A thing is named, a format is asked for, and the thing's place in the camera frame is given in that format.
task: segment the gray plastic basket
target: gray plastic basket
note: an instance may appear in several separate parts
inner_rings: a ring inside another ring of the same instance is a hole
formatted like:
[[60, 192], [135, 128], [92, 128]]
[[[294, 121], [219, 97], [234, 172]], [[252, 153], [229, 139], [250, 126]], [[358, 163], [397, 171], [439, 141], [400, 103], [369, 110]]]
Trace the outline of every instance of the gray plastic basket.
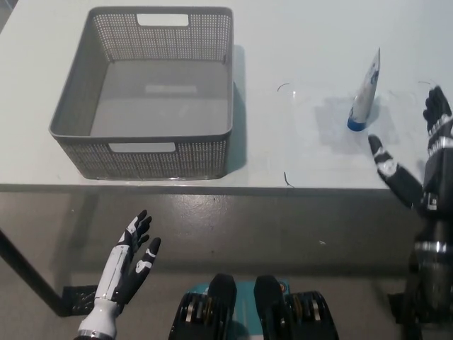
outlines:
[[88, 179], [222, 177], [232, 52], [227, 8], [95, 8], [50, 133]]

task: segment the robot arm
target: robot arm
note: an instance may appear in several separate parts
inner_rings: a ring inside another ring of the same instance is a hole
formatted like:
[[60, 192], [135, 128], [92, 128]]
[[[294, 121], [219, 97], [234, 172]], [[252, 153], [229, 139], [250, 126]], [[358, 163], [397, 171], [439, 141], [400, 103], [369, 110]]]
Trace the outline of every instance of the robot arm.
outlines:
[[423, 185], [393, 160], [377, 136], [369, 136], [369, 145], [379, 176], [425, 223], [415, 238], [416, 266], [411, 265], [419, 281], [410, 297], [415, 311], [406, 314], [422, 323], [441, 324], [453, 315], [453, 116], [438, 86], [425, 103], [429, 140]]
[[153, 239], [135, 270], [128, 274], [134, 254], [149, 239], [145, 233], [151, 216], [146, 216], [146, 210], [138, 214], [113, 247], [99, 281], [93, 311], [80, 324], [75, 340], [115, 339], [115, 319], [148, 276], [161, 244], [158, 237]]

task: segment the black stand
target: black stand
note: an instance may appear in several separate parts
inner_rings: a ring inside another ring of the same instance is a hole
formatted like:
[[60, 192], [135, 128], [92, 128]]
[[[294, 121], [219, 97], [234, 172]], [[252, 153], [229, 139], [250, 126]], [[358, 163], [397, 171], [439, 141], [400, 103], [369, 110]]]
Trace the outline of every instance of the black stand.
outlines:
[[421, 293], [421, 279], [415, 252], [409, 257], [409, 274], [404, 293], [389, 295], [392, 315], [397, 324], [403, 326], [404, 340], [423, 340], [422, 328], [451, 332], [453, 316], [436, 312], [430, 308]]
[[64, 287], [60, 297], [1, 230], [0, 256], [59, 317], [87, 315], [93, 309], [96, 285]]

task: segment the white table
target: white table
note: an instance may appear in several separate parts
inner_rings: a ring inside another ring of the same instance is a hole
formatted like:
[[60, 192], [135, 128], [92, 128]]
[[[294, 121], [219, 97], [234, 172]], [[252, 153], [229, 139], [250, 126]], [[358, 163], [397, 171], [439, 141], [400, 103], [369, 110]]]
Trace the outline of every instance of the white table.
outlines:
[[[234, 11], [234, 81], [246, 114], [231, 138], [242, 164], [213, 181], [87, 180], [48, 132], [87, 13], [169, 2]], [[441, 84], [453, 100], [451, 13], [450, 0], [21, 0], [0, 35], [0, 187], [239, 193], [288, 188], [286, 172], [297, 188], [384, 188], [367, 132], [346, 128], [378, 47], [379, 117], [369, 130], [422, 179], [428, 90]]]

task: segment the robot finger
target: robot finger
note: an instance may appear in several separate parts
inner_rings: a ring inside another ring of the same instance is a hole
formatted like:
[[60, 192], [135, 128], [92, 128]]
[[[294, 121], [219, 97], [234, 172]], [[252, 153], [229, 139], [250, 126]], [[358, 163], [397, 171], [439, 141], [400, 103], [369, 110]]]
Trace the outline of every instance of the robot finger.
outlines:
[[452, 119], [452, 110], [439, 86], [430, 91], [425, 104], [426, 110], [423, 111], [423, 117], [426, 120], [428, 134], [431, 137]]
[[143, 210], [140, 214], [135, 216], [135, 218], [127, 226], [126, 229], [131, 235], [134, 235], [137, 233], [137, 229], [139, 228], [140, 222], [147, 216], [147, 213], [148, 212], [146, 211], [146, 209]]
[[138, 246], [139, 248], [141, 247], [141, 245], [145, 242], [147, 242], [149, 240], [149, 235], [146, 234], [146, 235], [143, 235], [143, 237], [139, 240], [139, 243], [138, 243]]
[[420, 182], [393, 159], [377, 136], [370, 135], [368, 141], [379, 177], [406, 207], [418, 207], [423, 194]]
[[147, 232], [149, 230], [149, 224], [151, 223], [151, 221], [152, 221], [152, 217], [148, 216], [147, 218], [145, 218], [144, 220], [142, 220], [139, 223], [139, 226], [137, 228], [137, 237], [138, 238], [140, 238], [145, 232]]
[[135, 269], [130, 272], [124, 283], [115, 292], [115, 301], [118, 304], [126, 305], [129, 303], [142, 286], [156, 260], [160, 246], [161, 239], [159, 237], [156, 237], [151, 241], [151, 244], [145, 251], [142, 259], [137, 262]]

